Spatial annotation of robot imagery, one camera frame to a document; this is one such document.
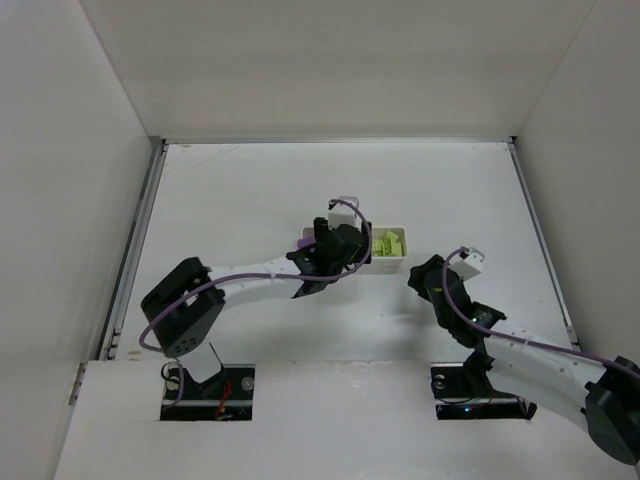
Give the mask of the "green lego brick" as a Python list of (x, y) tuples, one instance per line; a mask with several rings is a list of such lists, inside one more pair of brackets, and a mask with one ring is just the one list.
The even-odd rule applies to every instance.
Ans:
[(376, 236), (372, 240), (372, 255), (375, 257), (404, 256), (404, 247), (401, 236), (393, 231), (385, 231), (381, 236)]

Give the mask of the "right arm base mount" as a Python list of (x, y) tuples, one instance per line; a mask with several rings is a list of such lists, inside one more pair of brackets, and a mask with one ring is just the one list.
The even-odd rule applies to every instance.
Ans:
[(462, 363), (432, 363), (431, 391), (440, 421), (530, 421), (537, 405), (511, 393), (495, 390), (487, 373), (492, 361), (472, 352)]

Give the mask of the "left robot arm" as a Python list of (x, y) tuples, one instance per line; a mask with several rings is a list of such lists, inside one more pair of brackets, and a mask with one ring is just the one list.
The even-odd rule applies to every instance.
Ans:
[(203, 385), (222, 370), (208, 335), (221, 313), (272, 299), (301, 299), (357, 272), (371, 261), (372, 228), (314, 224), (311, 245), (262, 264), (213, 271), (197, 257), (181, 261), (141, 302), (148, 321), (139, 337), (145, 350), (179, 363)]

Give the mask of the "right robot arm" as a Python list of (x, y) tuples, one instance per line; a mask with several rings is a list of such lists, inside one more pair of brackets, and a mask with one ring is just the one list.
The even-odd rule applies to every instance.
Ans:
[(550, 344), (528, 330), (497, 330), (506, 315), (466, 291), (483, 262), (483, 254), (461, 247), (412, 267), (407, 282), (431, 304), (439, 327), (469, 350), (463, 370), (473, 397), (530, 401), (576, 425), (610, 458), (638, 465), (638, 365)]

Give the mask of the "purple rounded lego brick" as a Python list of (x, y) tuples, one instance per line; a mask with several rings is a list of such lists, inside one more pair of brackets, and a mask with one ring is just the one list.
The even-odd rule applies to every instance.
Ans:
[(315, 243), (315, 240), (312, 237), (301, 238), (296, 243), (297, 249), (304, 249), (312, 246)]

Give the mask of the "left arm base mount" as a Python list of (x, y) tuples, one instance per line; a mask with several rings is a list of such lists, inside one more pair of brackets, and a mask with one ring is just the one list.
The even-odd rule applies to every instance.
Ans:
[(251, 421), (255, 387), (255, 366), (225, 365), (212, 379), (197, 384), (175, 364), (161, 369), (164, 381), (161, 421), (240, 422)]

